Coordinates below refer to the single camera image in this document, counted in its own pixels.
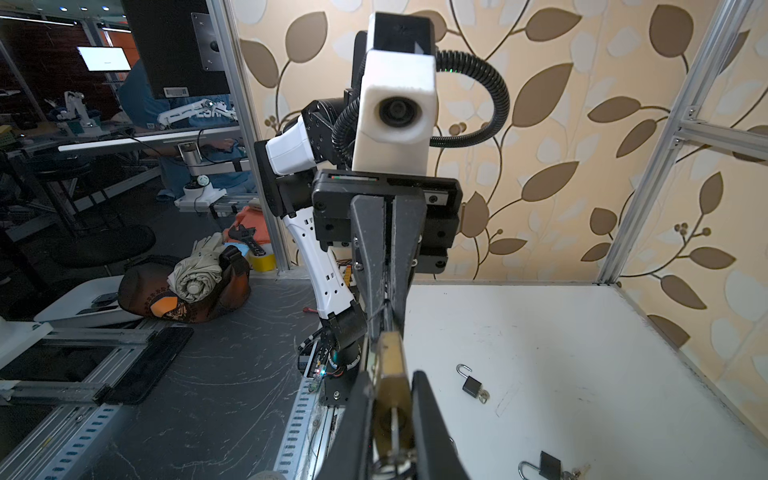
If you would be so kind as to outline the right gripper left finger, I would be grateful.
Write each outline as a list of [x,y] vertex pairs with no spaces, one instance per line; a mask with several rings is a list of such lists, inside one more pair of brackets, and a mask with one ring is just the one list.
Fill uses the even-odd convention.
[[371,425],[374,399],[374,387],[369,373],[360,373],[317,479],[360,480],[370,477],[373,465]]

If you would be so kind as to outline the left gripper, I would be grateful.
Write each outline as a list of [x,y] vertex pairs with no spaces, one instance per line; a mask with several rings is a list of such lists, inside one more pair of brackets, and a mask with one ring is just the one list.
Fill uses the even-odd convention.
[[317,239],[353,248],[368,334],[377,342],[389,265],[392,329],[403,330],[411,271],[439,274],[459,229],[463,192],[452,178],[324,170],[313,183]]

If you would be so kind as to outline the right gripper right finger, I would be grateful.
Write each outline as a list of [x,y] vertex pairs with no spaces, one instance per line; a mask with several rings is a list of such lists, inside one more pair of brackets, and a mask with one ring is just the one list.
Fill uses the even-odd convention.
[[412,379],[412,423],[419,480],[469,480],[449,438],[437,400],[425,372]]

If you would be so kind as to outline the brass padlock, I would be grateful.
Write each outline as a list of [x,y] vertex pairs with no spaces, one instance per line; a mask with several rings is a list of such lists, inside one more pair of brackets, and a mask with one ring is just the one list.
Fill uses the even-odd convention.
[[382,464],[400,460],[415,445],[412,394],[398,331],[382,332],[374,369],[372,433]]

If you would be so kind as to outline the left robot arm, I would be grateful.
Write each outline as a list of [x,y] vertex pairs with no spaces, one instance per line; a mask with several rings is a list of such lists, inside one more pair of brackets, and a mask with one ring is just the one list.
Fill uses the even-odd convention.
[[[437,136],[437,76],[483,86],[490,121]],[[402,333],[415,274],[439,274],[460,228],[462,188],[427,169],[431,149],[468,148],[504,126],[503,76],[465,51],[441,50],[420,20],[356,38],[350,86],[310,102],[281,134],[255,144],[270,211],[296,243],[315,293],[323,341],[315,372],[354,369],[366,344]]]

